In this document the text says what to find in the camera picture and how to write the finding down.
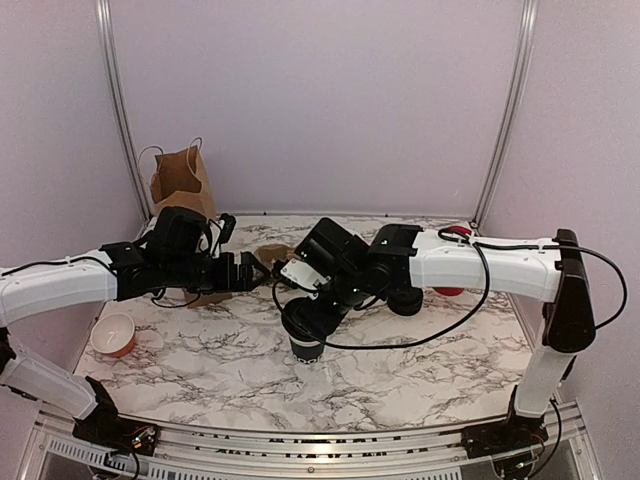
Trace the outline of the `black cup lid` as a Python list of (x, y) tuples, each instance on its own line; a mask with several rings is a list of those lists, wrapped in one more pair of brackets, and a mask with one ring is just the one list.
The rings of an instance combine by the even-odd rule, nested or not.
[(306, 329), (297, 325), (291, 318), (285, 315), (281, 316), (281, 322), (289, 336), (298, 342), (316, 342), (318, 344), (323, 344), (325, 342), (324, 338), (318, 337), (317, 335), (308, 332)]

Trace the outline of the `brown paper bag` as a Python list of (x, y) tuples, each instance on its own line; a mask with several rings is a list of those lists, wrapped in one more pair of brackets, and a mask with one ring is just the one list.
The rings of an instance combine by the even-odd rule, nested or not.
[[(187, 148), (178, 152), (166, 153), (158, 146), (153, 148), (157, 152), (156, 167), (146, 184), (156, 208), (156, 217), (165, 207), (184, 207), (209, 219), (218, 219), (201, 147), (202, 139), (197, 137)], [(229, 293), (192, 294), (181, 290), (186, 306), (191, 309), (220, 303), (231, 297)]]

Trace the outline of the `single black paper cup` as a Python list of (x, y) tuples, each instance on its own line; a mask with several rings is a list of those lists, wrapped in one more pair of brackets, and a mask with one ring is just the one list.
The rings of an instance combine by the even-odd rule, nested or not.
[(317, 363), (325, 350), (325, 346), (317, 341), (302, 341), (290, 336), (289, 342), (294, 358), (303, 364)]

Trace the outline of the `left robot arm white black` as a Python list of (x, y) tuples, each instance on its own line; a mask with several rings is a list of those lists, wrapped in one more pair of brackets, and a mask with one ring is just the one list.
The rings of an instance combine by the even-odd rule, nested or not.
[(1, 384), (32, 400), (65, 411), (75, 437), (93, 444), (153, 453), (140, 435), (147, 424), (119, 415), (105, 387), (80, 377), (19, 344), (11, 324), (25, 318), (89, 303), (125, 301), (169, 289), (201, 297), (252, 291), (270, 276), (250, 252), (222, 251), (236, 220), (183, 207), (167, 207), (133, 242), (105, 244), (74, 257), (32, 262), (1, 272)]

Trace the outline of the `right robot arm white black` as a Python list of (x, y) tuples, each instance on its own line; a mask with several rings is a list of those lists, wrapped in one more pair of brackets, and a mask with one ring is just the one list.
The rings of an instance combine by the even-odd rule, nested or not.
[(470, 458), (546, 441), (544, 415), (551, 396), (596, 336), (577, 238), (566, 229), (553, 238), (524, 241), (476, 237), (457, 227), (388, 224), (366, 243), (323, 218), (281, 274), (306, 293), (280, 308), (292, 350), (303, 360), (317, 359), (327, 337), (369, 298), (386, 301), (403, 316), (420, 311), (427, 288), (480, 289), (542, 302), (543, 327), (506, 418), (461, 433)]

